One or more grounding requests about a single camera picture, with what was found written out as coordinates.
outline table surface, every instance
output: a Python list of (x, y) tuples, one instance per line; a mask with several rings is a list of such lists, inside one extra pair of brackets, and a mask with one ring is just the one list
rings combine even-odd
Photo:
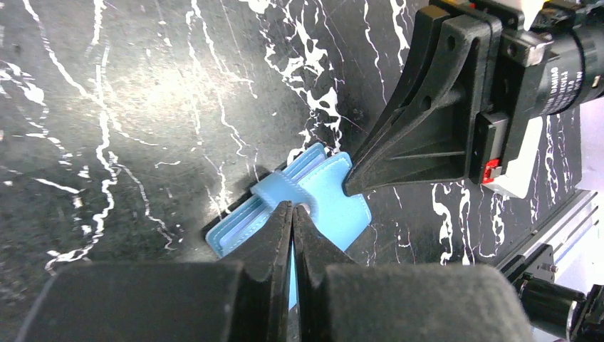
[[(0, 340), (71, 262), (216, 257), (202, 231), (314, 141), (354, 152), (425, 1), (0, 2)], [(578, 111), (526, 199), (469, 180), (365, 194), (361, 264), (490, 262), (573, 191)]]

